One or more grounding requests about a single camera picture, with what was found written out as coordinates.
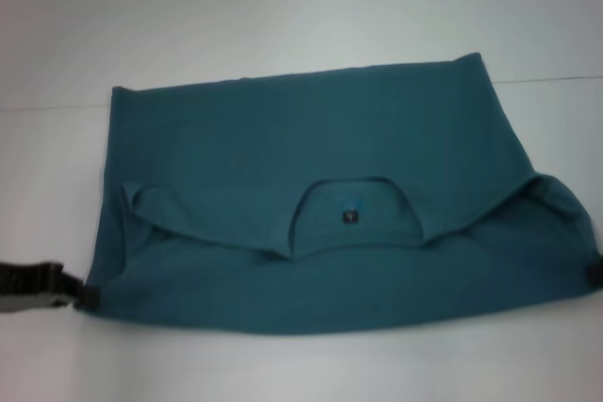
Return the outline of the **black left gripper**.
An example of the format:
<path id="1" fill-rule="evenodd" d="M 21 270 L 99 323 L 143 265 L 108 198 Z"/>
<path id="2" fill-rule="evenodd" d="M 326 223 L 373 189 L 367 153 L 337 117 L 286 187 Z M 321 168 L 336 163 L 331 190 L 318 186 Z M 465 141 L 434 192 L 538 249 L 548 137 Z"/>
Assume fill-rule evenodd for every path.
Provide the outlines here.
<path id="1" fill-rule="evenodd" d="M 101 290 L 96 285 L 62 272 L 56 263 L 35 265 L 1 264 L 1 313 L 14 314 L 71 305 L 76 309 L 97 310 Z"/>

